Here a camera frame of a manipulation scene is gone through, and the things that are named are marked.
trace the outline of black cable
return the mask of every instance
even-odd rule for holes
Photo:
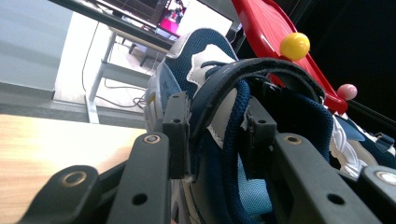
[[[92,36],[92,39],[91,39],[91,44],[90,44],[90,47],[88,48],[87,55],[85,56],[84,65],[82,65],[82,71],[81,71],[81,84],[82,84],[82,89],[83,89],[84,91],[86,91],[86,90],[85,90],[85,85],[84,85],[84,69],[85,69],[85,64],[87,63],[88,55],[90,54],[91,46],[92,46],[93,40],[94,40],[94,38],[95,38],[95,35],[96,35],[96,31],[97,31],[97,29],[98,29],[98,26],[99,26],[99,22],[96,23],[95,31],[93,32],[93,36]]]
[[[85,85],[84,85],[84,69],[85,69],[85,65],[86,65],[86,63],[87,63],[88,55],[90,54],[90,51],[91,51],[92,43],[93,43],[93,40],[94,40],[94,38],[95,38],[95,35],[96,35],[96,31],[97,31],[97,29],[98,29],[98,26],[99,26],[99,22],[96,23],[96,27],[95,27],[95,30],[94,30],[93,35],[92,35],[92,40],[91,40],[90,46],[88,47],[88,51],[87,51],[87,55],[85,56],[84,64],[82,65],[82,70],[81,70],[81,85],[82,85],[82,89],[83,89],[84,91],[87,91],[87,90],[85,89]],[[109,86],[106,85],[106,81],[107,81],[107,78],[105,79],[105,86],[106,86],[107,88],[109,88],[109,89],[130,88],[130,89],[136,89],[136,90],[144,91],[144,89],[140,89],[140,88],[137,88],[137,87],[109,87]],[[143,109],[143,106],[142,106],[142,105],[145,105],[145,104],[146,104],[146,103],[144,102],[144,100],[143,100],[144,94],[143,94],[141,97],[135,97],[135,98],[133,99],[133,101],[134,101],[134,104],[133,104],[133,105],[119,105],[119,104],[116,104],[116,103],[114,103],[114,102],[111,102],[111,101],[107,100],[107,99],[104,98],[104,97],[101,97],[101,96],[98,96],[98,95],[96,95],[95,97],[96,97],[96,98],[99,98],[99,99],[101,99],[101,100],[104,100],[104,101],[106,101],[106,102],[108,102],[108,103],[110,103],[110,104],[113,104],[113,105],[116,105],[116,106],[119,106],[119,107],[123,107],[123,108],[132,108],[132,107],[135,107],[135,106],[139,106],[139,108]]]

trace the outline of wooden table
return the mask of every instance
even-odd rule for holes
[[[0,115],[0,223],[17,222],[52,175],[126,161],[142,129]]]

